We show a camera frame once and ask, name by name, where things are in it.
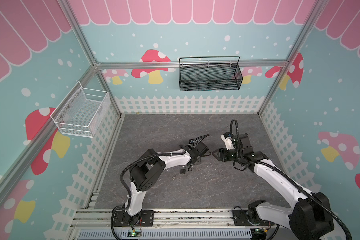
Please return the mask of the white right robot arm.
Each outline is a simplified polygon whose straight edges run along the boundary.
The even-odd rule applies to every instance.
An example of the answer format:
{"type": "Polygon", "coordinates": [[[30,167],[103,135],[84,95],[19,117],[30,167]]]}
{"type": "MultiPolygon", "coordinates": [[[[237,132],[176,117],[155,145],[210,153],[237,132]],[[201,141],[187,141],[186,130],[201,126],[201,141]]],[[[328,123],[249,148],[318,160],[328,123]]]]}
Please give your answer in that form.
{"type": "Polygon", "coordinates": [[[300,240],[318,240],[334,230],[334,220],[329,214],[329,199],[299,185],[281,171],[262,152],[254,152],[247,134],[239,138],[226,132],[221,136],[225,147],[213,152],[220,162],[240,164],[240,170],[250,170],[270,184],[289,204],[281,207],[258,200],[250,203],[247,220],[252,225],[269,221],[290,229],[300,240]]]}

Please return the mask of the black padlock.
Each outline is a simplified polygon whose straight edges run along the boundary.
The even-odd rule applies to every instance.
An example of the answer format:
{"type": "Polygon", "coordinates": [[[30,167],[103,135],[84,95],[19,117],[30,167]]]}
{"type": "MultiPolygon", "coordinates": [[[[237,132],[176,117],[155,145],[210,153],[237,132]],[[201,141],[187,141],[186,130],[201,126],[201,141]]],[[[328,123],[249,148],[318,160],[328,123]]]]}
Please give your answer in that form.
{"type": "Polygon", "coordinates": [[[180,169],[180,174],[181,174],[181,175],[185,175],[186,172],[187,172],[187,170],[188,170],[188,167],[187,167],[187,166],[182,166],[181,169],[180,169]]]}

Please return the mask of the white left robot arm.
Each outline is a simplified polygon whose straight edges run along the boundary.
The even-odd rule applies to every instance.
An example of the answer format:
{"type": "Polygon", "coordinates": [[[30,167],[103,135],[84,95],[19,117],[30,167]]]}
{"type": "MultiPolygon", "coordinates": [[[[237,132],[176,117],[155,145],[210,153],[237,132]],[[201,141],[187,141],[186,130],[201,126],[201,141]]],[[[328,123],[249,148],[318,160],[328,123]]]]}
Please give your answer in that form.
{"type": "Polygon", "coordinates": [[[179,150],[172,152],[147,150],[120,174],[120,182],[128,192],[124,204],[125,212],[134,217],[142,211],[146,192],[156,184],[164,170],[182,167],[186,171],[191,171],[192,166],[208,151],[209,148],[202,141],[180,146],[179,150]]]}

